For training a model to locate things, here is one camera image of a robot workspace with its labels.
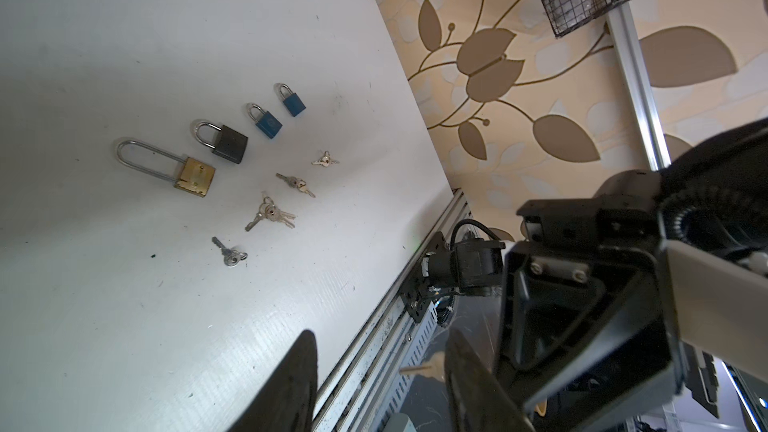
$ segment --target brown leaf pattern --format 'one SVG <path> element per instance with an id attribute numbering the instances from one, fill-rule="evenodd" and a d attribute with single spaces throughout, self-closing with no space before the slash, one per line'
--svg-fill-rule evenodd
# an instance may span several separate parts
<path id="1" fill-rule="evenodd" d="M 464 122 L 458 128 L 458 140 L 472 157 L 480 160 L 488 160 L 488 154 L 485 151 L 485 140 L 475 124 Z"/>
<path id="2" fill-rule="evenodd" d="M 640 48 L 654 87 L 690 86 L 738 71 L 728 46 L 699 27 L 659 30 L 643 38 Z"/>
<path id="3" fill-rule="evenodd" d="M 468 76 L 504 57 L 514 33 L 506 29 L 484 29 L 472 34 L 456 55 L 458 71 Z"/>
<path id="4" fill-rule="evenodd" d="M 488 227 L 488 228 L 490 228 L 491 232 L 496 234 L 500 240 L 509 240 L 509 241 L 515 242 L 514 237 L 509 232 L 505 230 L 501 230 L 500 228 L 496 228 L 496 227 Z"/>
<path id="5" fill-rule="evenodd" d="M 533 122 L 533 136 L 544 151 L 567 162 L 600 160 L 594 142 L 579 124 L 567 117 L 548 115 Z"/>
<path id="6" fill-rule="evenodd" d="M 476 102 L 492 102 L 507 93 L 523 72 L 523 60 L 502 60 L 467 81 L 467 95 Z"/>
<path id="7" fill-rule="evenodd" d="M 434 52 L 442 42 L 442 27 L 437 17 L 435 7 L 429 0 L 424 0 L 422 9 L 418 12 L 418 35 L 422 38 L 424 47 Z"/>
<path id="8" fill-rule="evenodd" d="M 670 152 L 670 160 L 674 162 L 678 157 L 682 156 L 689 150 L 693 149 L 691 144 L 683 139 L 680 139 L 669 134 L 664 134 L 664 140 L 667 143 L 667 150 Z"/>

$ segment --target padlock body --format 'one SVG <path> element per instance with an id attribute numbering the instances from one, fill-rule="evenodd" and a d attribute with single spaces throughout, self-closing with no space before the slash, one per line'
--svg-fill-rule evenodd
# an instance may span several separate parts
<path id="1" fill-rule="evenodd" d="M 221 132 L 216 138 L 213 153 L 218 157 L 239 164 L 243 161 L 243 154 L 247 145 L 248 138 L 243 134 L 227 126 L 221 126 Z"/>
<path id="2" fill-rule="evenodd" d="M 214 180 L 214 173 L 216 173 L 215 168 L 188 157 L 174 187 L 186 190 L 196 196 L 205 197 L 210 183 Z"/>
<path id="3" fill-rule="evenodd" d="M 306 109 L 304 102 L 302 102 L 299 96 L 295 93 L 292 93 L 283 99 L 283 103 L 285 104 L 286 109 L 288 109 L 288 112 L 294 117 L 298 116 L 302 110 Z"/>
<path id="4" fill-rule="evenodd" d="M 256 127 L 258 127 L 259 130 L 264 132 L 264 135 L 266 135 L 270 139 L 275 138 L 275 136 L 280 131 L 280 128 L 282 126 L 283 124 L 281 124 L 279 120 L 275 119 L 275 117 L 271 113 L 266 111 L 264 111 L 264 114 L 262 114 L 258 122 L 256 122 Z"/>

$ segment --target padlock shackle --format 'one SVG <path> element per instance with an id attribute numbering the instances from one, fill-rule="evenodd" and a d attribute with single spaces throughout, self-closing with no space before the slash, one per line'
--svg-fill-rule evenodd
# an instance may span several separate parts
<path id="1" fill-rule="evenodd" d="M 287 94 L 283 93 L 283 89 L 287 90 L 287 91 L 288 91 L 288 93 L 287 93 Z M 286 84 L 284 84 L 284 83 L 279 83 L 279 84 L 277 84 L 277 91 L 278 91 L 278 93 L 280 94 L 280 98 L 281 98 L 281 99 L 283 99 L 283 100 L 285 100 L 285 99 L 287 99 L 288 97 L 290 97 L 290 96 L 292 96 L 292 95 L 293 95 L 293 91 L 290 89 L 290 87 L 288 87 L 288 86 L 287 86 Z"/>
<path id="2" fill-rule="evenodd" d="M 221 128 L 218 127 L 218 126 L 215 126 L 214 124 L 212 124 L 210 122 L 206 122 L 205 120 L 203 120 L 202 122 L 198 122 L 197 124 L 195 124 L 195 127 L 194 127 L 194 138 L 197 139 L 197 141 L 199 143 L 203 144 L 204 146 L 210 147 L 211 149 L 216 149 L 216 146 L 214 144 L 209 144 L 208 142 L 206 142 L 205 140 L 203 140 L 200 137 L 200 128 L 201 127 L 210 127 L 211 129 L 216 129 L 219 132 L 221 132 Z"/>
<path id="3" fill-rule="evenodd" d="M 146 142 L 142 142 L 141 140 L 123 140 L 120 142 L 117 147 L 115 147 L 114 151 L 118 155 L 118 160 L 121 164 L 123 164 L 126 167 L 135 168 L 136 170 L 139 170 L 140 172 L 144 172 L 145 174 L 149 174 L 150 176 L 162 178 L 163 180 L 168 180 L 168 182 L 176 183 L 177 179 L 175 177 L 167 176 L 166 174 L 163 174 L 162 172 L 158 172 L 157 170 L 152 170 L 151 168 L 147 168 L 144 166 L 140 166 L 139 164 L 134 164 L 133 162 L 129 162 L 123 157 L 123 147 L 127 145 L 134 145 L 143 147 L 147 150 L 151 150 L 152 152 L 156 152 L 158 154 L 161 154 L 162 156 L 166 156 L 168 158 L 172 158 L 173 160 L 181 163 L 185 163 L 187 161 L 186 158 L 181 158 L 178 156 L 175 156 L 174 154 L 167 152 L 163 149 L 159 149 L 155 146 L 152 146 L 151 144 L 147 144 Z"/>
<path id="4" fill-rule="evenodd" d="M 248 104 L 248 115 L 250 116 L 251 119 L 254 120 L 254 122 L 258 122 L 259 120 L 261 120 L 261 117 L 258 118 L 258 119 L 254 117 L 254 114 L 253 114 L 254 109 L 260 110 L 262 116 L 264 116 L 266 114 L 266 111 L 264 109 L 262 109 L 261 107 L 259 107 L 258 104 L 255 104 L 253 102 Z"/>

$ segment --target bunch of keys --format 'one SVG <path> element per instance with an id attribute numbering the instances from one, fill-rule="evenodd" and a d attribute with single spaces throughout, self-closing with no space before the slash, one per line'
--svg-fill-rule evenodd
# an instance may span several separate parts
<path id="1" fill-rule="evenodd" d="M 216 237 L 213 237 L 211 241 L 221 249 L 221 254 L 224 256 L 224 265 L 227 267 L 234 267 L 239 264 L 241 260 L 248 258 L 248 254 L 245 254 L 244 252 L 238 252 L 233 248 L 226 248 L 224 244 L 221 243 L 221 240 Z"/>
<path id="2" fill-rule="evenodd" d="M 272 222 L 282 222 L 290 228 L 295 227 L 291 220 L 296 218 L 296 216 L 289 214 L 288 212 L 283 212 L 279 207 L 275 205 L 274 200 L 269 197 L 264 197 L 264 202 L 259 207 L 259 213 L 256 214 L 256 217 L 252 223 L 245 226 L 245 232 L 250 232 L 250 230 L 254 228 L 256 224 L 264 220 L 264 218 L 268 218 Z"/>
<path id="3" fill-rule="evenodd" d="M 312 162 L 312 165 L 313 166 L 328 167 L 331 164 L 338 164 L 338 163 L 339 163 L 339 161 L 338 160 L 333 160 L 331 158 L 331 154 L 326 150 L 326 154 L 324 156 L 322 156 L 320 158 L 320 160 L 315 160 L 314 162 Z"/>
<path id="4" fill-rule="evenodd" d="M 315 195 L 310 192 L 310 190 L 306 187 L 306 182 L 304 182 L 301 178 L 298 177 L 285 177 L 281 174 L 275 174 L 276 176 L 282 178 L 284 181 L 286 181 L 286 184 L 288 184 L 291 188 L 298 189 L 299 192 L 304 192 L 305 194 L 308 194 L 310 197 L 314 198 Z"/>

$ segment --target floral wallpaper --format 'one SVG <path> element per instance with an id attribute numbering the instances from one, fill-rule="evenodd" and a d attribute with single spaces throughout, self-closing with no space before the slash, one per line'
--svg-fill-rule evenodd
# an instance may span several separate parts
<path id="1" fill-rule="evenodd" d="M 646 162 L 604 18 L 556 40 L 540 0 L 376 0 L 451 185 L 522 238 L 530 198 Z M 768 0 L 632 0 L 670 154 L 768 116 Z"/>

